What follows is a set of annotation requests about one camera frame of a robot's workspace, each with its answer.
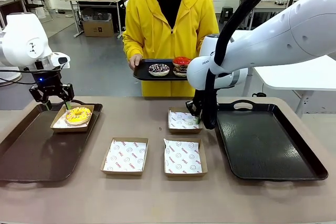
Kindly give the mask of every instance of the donut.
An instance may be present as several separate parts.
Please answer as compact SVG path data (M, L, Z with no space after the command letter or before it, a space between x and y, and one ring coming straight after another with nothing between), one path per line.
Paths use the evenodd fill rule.
M187 65L177 66L174 68L174 75L178 77L186 77L187 76Z
M169 67L166 64L153 64L150 65L148 68L148 72L152 75L152 76L166 76L167 74L169 74Z
M68 124L79 125L90 120L91 111L85 107L77 107L69 110L65 116Z
M187 57L177 57L173 60L174 66L189 65L192 60Z

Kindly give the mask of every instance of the yellow jacket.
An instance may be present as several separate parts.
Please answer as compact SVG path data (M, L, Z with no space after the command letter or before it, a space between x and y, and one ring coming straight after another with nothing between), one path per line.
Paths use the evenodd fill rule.
M124 51L144 59L173 59L198 56L203 39L218 34L212 0L182 0L176 24L171 28L157 0L129 0L126 11ZM187 81L143 81L145 97L193 97Z

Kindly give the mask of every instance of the yellow frosted donut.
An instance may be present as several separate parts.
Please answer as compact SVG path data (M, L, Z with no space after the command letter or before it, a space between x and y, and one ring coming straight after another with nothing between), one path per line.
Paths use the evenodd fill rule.
M68 124L79 125L90 120L91 111L85 107L77 107L69 110L65 117Z

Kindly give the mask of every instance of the cardboard box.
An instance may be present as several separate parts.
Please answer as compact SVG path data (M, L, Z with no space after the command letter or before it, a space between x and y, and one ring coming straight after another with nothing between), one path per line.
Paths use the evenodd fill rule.
M142 171L141 172L114 172L114 171L108 171L108 170L104 170L104 166L105 166L105 162L106 162L106 158L108 156L109 150L110 150L110 146L112 144L113 141L116 142L136 142L136 143L145 143L146 144L146 150L145 150L145 157L143 159L143 166L142 166ZM111 140L111 143L109 144L109 147L105 153L103 162L101 163L101 167L100 170L107 174L107 175L134 175L134 176L141 176L144 169L145 169L145 165L146 165L146 157L147 157L147 151L148 151L148 138L139 138L139 137L114 137Z
M199 158L201 161L201 173L166 173L165 171L165 164L163 163L163 169L164 173L167 177L203 177L208 172L208 166L206 164L206 158L205 158L205 149L204 145L201 139L199 138L166 138L168 141L174 141L174 142L192 142L192 143L198 143L198 152L199 152Z
M88 108L91 112L93 112L94 110L94 105L76 105L76 106L71 106L72 109L77 108L77 107L85 107ZM74 128L54 128L54 124L58 121L58 119L61 118L61 116L66 112L67 108L65 107L65 105L58 111L55 119L53 120L53 122L51 123L50 128L57 133L60 132L85 132L88 130L89 127L89 123L91 121L91 118L89 120L89 122L87 122L87 126L86 127L74 127Z
M87 37L112 37L114 35L112 20L84 21L83 28Z
M190 113L187 108L177 108L177 107L171 107L168 110L168 129L170 133L173 134L198 134L203 129L203 123L200 120L198 124L198 129L171 129L169 126L169 112L184 112L184 113Z

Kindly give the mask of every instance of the black tray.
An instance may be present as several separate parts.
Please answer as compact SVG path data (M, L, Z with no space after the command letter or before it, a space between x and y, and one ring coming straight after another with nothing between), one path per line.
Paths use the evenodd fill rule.
M235 109L249 103L252 109ZM328 172L274 104L219 104L217 123L232 172L242 179L324 180Z
M54 133L50 126L63 104L53 104L51 111L37 105L2 141L0 181L58 182L72 174L102 105L92 104L87 132Z
M148 72L148 67L153 64L166 64L169 68L169 74L162 77L152 76ZM186 81L186 77L177 77L173 72L174 64L172 59L144 59L135 68L133 76L141 81Z

